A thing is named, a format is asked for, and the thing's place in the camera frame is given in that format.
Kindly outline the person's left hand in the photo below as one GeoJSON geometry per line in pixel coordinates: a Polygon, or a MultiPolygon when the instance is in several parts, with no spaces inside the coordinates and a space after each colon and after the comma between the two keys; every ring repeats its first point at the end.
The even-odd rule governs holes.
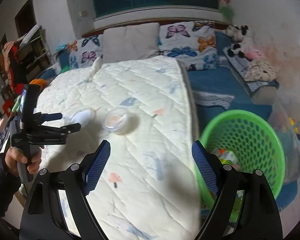
{"type": "MultiPolygon", "coordinates": [[[[37,174],[39,171],[40,163],[42,162],[42,150],[40,149],[31,159],[30,165],[27,170],[30,174],[37,174]]],[[[10,147],[5,155],[5,164],[8,171],[15,177],[19,176],[17,163],[27,164],[27,158],[23,153],[15,148],[10,147]]]]}

